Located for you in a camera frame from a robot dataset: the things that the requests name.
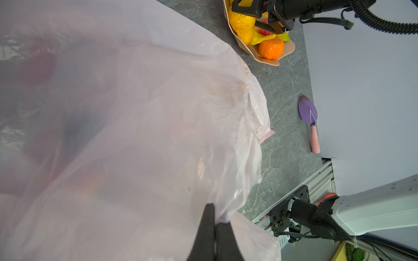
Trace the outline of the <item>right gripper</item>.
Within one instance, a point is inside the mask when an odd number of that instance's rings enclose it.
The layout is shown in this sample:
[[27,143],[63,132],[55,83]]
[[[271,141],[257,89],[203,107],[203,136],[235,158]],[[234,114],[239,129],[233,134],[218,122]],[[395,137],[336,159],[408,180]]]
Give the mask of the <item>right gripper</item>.
[[[231,9],[235,13],[261,18],[266,12],[265,2],[261,0],[239,1],[231,3]],[[349,1],[334,0],[290,0],[290,1],[268,1],[267,14],[268,23],[256,21],[255,26],[271,32],[281,34],[293,30],[294,23],[298,20],[302,24],[325,23],[342,26],[344,29],[351,29],[351,22],[341,17],[315,17],[316,14],[333,10],[350,11]]]

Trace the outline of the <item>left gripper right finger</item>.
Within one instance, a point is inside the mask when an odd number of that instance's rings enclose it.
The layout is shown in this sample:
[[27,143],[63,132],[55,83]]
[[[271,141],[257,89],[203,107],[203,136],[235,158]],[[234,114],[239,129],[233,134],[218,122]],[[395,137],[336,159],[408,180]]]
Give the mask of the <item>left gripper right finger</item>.
[[244,261],[231,223],[217,224],[215,234],[217,261]]

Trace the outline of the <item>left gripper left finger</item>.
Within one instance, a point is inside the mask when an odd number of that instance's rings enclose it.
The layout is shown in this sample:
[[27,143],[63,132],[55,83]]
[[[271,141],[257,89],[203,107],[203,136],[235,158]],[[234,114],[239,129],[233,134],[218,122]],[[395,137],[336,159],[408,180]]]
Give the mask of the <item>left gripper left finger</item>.
[[196,238],[187,261],[215,261],[215,209],[208,203],[201,217]]

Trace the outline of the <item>yellow lemon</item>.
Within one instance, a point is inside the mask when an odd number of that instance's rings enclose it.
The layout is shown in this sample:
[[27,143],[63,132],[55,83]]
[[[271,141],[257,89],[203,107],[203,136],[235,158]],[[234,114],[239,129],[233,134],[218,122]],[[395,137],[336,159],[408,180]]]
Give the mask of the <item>yellow lemon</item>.
[[235,31],[235,33],[241,39],[241,41],[246,46],[248,46],[251,44],[254,37],[256,18],[233,12],[233,2],[234,0],[230,1],[230,7],[228,8],[229,25]]

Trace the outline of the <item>pink plastic bag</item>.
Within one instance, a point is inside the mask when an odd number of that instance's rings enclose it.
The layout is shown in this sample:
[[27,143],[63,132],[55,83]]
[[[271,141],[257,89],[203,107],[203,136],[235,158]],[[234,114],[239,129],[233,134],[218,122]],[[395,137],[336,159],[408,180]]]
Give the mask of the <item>pink plastic bag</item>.
[[208,203],[278,261],[239,212],[271,135],[243,59],[158,1],[1,2],[3,261],[185,261]]

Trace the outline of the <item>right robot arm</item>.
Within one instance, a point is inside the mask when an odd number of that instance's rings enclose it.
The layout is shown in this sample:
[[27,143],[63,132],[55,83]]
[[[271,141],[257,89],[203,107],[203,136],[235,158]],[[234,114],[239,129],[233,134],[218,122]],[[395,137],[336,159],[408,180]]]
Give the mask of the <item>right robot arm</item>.
[[[351,29],[353,24],[341,17],[320,17],[323,12],[354,12],[365,25],[390,34],[416,34],[415,23],[390,22],[369,8],[372,1],[253,1],[231,4],[233,12],[256,19],[255,25],[270,35],[286,33],[295,20],[301,23],[327,23]],[[410,176],[377,188],[349,196],[329,194],[317,204],[310,202],[304,185],[278,202],[258,220],[275,237],[302,237],[288,231],[302,225],[310,238],[346,241],[364,239],[366,233],[381,229],[413,227],[418,223],[418,178]]]

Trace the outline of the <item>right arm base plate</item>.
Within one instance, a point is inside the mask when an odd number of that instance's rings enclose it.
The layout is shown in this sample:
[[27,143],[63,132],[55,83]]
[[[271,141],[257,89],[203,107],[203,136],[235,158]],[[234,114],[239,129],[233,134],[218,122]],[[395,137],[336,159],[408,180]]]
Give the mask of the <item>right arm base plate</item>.
[[308,225],[310,203],[309,188],[300,186],[269,212],[270,229],[280,242],[296,242],[303,238],[313,238],[309,232],[302,232]]

